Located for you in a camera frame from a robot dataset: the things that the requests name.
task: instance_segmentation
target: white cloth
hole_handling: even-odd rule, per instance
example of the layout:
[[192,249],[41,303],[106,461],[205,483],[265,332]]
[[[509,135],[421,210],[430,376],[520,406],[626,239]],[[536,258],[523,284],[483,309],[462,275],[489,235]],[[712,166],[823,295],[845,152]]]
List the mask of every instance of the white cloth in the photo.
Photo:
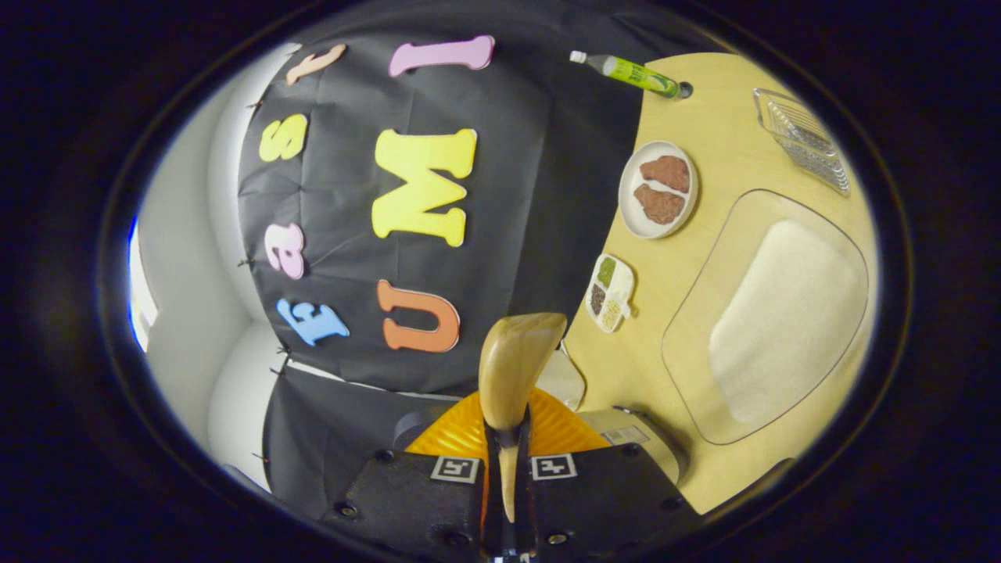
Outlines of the white cloth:
[[867,300],[865,263],[801,223],[772,225],[709,340],[733,418],[756,429],[794,407],[834,368]]

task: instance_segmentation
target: plastic bottle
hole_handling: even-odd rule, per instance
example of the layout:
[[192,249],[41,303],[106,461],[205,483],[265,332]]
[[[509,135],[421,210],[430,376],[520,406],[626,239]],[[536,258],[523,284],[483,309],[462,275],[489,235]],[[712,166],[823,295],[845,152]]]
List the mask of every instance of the plastic bottle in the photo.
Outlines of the plastic bottle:
[[666,98],[687,98],[692,95],[692,85],[688,82],[679,84],[663,74],[658,74],[643,65],[626,59],[612,55],[589,55],[584,51],[571,51],[570,60],[587,64],[609,78],[651,90]]

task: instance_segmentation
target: table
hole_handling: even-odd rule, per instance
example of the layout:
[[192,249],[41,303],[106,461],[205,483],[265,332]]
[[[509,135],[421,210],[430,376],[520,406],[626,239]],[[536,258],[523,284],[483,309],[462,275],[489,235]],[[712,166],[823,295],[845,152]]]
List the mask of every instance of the table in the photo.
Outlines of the table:
[[[697,511],[705,513],[778,462],[800,455],[835,415],[866,355],[879,293],[875,273],[879,261],[864,190],[851,170],[852,193],[846,198],[798,168],[758,124],[753,88],[788,94],[785,86],[734,54],[686,54],[647,66],[691,82],[695,93],[680,102],[646,93],[635,146],[663,139],[684,149],[699,172],[700,200],[684,226],[660,239],[634,236],[622,215],[616,214],[604,251],[636,271],[631,301],[636,317],[625,320],[616,333],[605,334],[584,311],[587,304],[582,301],[565,345],[588,385],[580,411],[623,406],[651,415],[691,457],[678,487]],[[734,203],[755,189],[795,199],[851,237],[869,264],[870,305],[848,351],[813,392],[758,432],[716,445],[700,435],[686,410],[662,360],[662,338]]]

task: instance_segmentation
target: ground meat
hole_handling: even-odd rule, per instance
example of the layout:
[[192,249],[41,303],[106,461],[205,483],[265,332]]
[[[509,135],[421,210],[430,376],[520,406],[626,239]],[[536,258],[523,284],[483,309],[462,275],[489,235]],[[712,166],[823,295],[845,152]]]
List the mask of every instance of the ground meat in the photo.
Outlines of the ground meat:
[[645,180],[657,180],[682,193],[688,193],[691,183],[688,164],[677,156],[661,156],[657,160],[640,164],[640,173]]
[[647,184],[636,188],[633,195],[640,200],[647,218],[658,224],[668,224],[675,220],[685,208],[685,198],[681,195],[660,191]]
[[598,284],[595,284],[591,289],[591,310],[595,312],[595,315],[602,313],[602,304],[604,303],[605,292]]

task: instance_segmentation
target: screw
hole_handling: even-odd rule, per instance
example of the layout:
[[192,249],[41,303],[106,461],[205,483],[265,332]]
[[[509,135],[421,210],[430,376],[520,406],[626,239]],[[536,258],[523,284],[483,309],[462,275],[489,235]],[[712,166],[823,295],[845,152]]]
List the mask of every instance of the screw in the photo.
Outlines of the screw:
[[681,497],[675,497],[673,499],[668,499],[668,500],[666,500],[666,501],[664,501],[664,502],[661,503],[661,510],[663,510],[665,512],[670,512],[670,511],[672,511],[672,510],[674,510],[676,508],[681,507],[684,502],[685,502],[685,500],[683,498],[681,498]]
[[463,545],[469,544],[469,538],[466,537],[465,534],[448,534],[448,537],[445,539],[445,541],[448,543],[448,545],[452,545],[455,547],[461,547]]
[[355,516],[358,515],[358,509],[354,508],[353,506],[347,503],[337,503],[336,505],[334,505],[333,508],[334,510],[339,512],[341,516],[347,518],[354,518]]

